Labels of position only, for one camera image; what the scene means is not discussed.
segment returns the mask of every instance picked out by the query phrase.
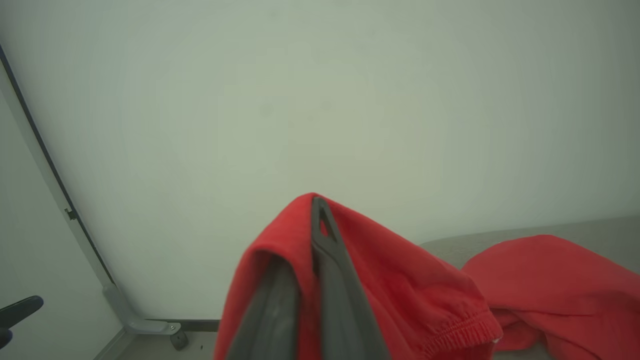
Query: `baseboard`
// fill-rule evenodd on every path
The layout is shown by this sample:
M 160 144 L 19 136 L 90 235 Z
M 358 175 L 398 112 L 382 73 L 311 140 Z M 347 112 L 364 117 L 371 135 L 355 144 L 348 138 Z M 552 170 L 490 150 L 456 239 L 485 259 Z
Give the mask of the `baseboard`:
M 182 331 L 217 332 L 220 320 L 175 320 L 175 319 L 149 319 L 164 322 L 179 322 Z
M 129 334 L 122 328 L 116 336 L 94 357 L 94 360 L 116 360 L 136 338 L 135 334 Z

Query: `red cloth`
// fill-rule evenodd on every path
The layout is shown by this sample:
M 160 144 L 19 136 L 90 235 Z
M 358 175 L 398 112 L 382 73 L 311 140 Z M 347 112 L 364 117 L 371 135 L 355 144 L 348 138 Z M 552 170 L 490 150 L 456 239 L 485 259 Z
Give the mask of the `red cloth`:
M 640 276 L 622 266 L 538 235 L 495 245 L 462 270 L 502 325 L 498 351 L 541 340 L 557 360 L 640 359 Z
M 214 358 L 227 354 L 269 254 L 301 288 L 298 359 L 320 360 L 320 287 L 312 269 L 313 193 L 290 203 L 246 250 L 227 295 Z M 382 225 L 327 199 L 393 359 L 490 359 L 502 336 L 474 283 Z

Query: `gray plastic arm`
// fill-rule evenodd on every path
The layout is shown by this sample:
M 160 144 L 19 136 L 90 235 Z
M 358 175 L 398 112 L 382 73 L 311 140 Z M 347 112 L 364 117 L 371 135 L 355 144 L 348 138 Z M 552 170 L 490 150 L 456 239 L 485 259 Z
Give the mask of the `gray plastic arm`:
M 133 311 L 115 284 L 105 286 L 102 289 L 102 293 L 107 298 L 107 301 L 109 301 L 109 304 L 111 304 L 113 311 L 118 315 L 125 330 L 131 334 L 173 335 L 180 330 L 180 323 L 145 320 L 141 318 Z

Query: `floor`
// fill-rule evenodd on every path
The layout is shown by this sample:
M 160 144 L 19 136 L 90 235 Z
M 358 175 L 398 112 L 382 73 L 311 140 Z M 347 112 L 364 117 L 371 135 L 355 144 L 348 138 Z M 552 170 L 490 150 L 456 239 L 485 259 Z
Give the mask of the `floor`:
M 187 332 L 189 345 L 176 351 L 168 336 L 138 335 L 118 360 L 211 360 L 217 332 Z

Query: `black caster wheel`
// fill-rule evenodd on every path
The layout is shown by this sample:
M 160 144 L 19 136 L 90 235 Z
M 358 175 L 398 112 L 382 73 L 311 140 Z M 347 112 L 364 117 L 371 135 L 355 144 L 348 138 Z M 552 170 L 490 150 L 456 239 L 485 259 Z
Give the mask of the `black caster wheel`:
M 189 345 L 187 334 L 185 334 L 182 330 L 178 330 L 178 332 L 169 336 L 169 338 L 171 339 L 171 345 L 173 345 L 173 347 L 178 351 L 186 348 L 187 345 Z

